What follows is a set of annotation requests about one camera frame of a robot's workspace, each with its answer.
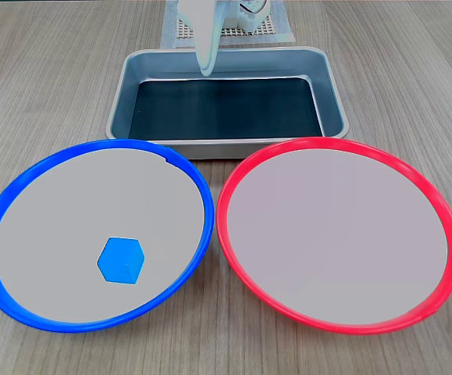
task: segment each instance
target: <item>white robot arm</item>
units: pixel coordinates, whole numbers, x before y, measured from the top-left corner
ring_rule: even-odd
[[[223,28],[253,33],[270,13],[270,0],[179,0],[178,16],[192,31],[201,73],[215,66]]]

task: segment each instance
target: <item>wooden table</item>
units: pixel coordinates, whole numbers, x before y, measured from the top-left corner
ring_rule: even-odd
[[[26,168],[105,137],[123,59],[158,48],[164,2],[0,2],[0,192]],[[350,139],[393,153],[452,207],[452,2],[287,2],[297,45],[328,52]],[[217,198],[235,162],[198,162]],[[41,332],[0,311],[0,374],[449,374],[452,297],[380,337],[304,327],[261,303],[214,234],[170,300],[91,334]]]

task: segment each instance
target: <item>blue block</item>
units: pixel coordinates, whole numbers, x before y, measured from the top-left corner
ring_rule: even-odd
[[[110,283],[135,284],[143,263],[144,253],[138,240],[111,237],[99,256],[98,267]]]

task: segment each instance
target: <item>silver tray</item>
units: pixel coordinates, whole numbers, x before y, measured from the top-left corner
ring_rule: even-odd
[[[343,138],[349,126],[326,54],[317,48],[219,50],[215,69],[203,77],[193,49],[144,50],[127,56],[109,114],[106,136],[128,138],[139,84],[148,80],[305,79],[311,86],[323,136]],[[188,159],[243,159],[266,145],[291,138],[152,141]]]

